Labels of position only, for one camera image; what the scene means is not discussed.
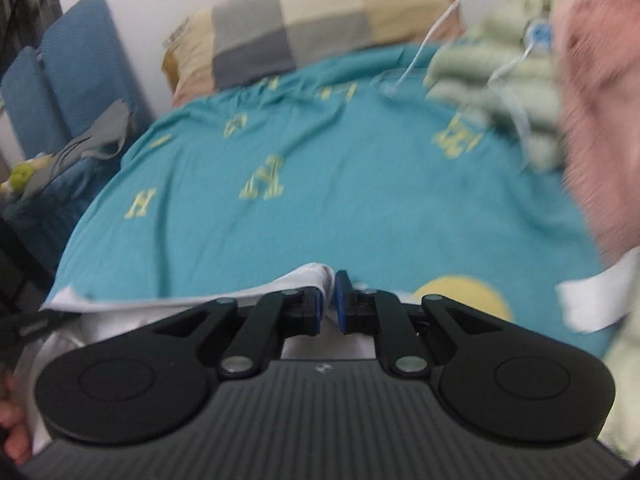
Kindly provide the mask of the person's left hand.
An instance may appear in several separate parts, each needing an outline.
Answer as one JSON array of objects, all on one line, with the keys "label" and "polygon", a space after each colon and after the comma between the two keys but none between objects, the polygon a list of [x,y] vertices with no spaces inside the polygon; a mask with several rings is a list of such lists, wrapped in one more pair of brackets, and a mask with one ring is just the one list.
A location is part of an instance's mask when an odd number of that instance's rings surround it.
[{"label": "person's left hand", "polygon": [[16,381],[8,370],[1,379],[1,451],[15,465],[23,465],[32,458],[32,438],[30,437],[26,415],[17,402]]}]

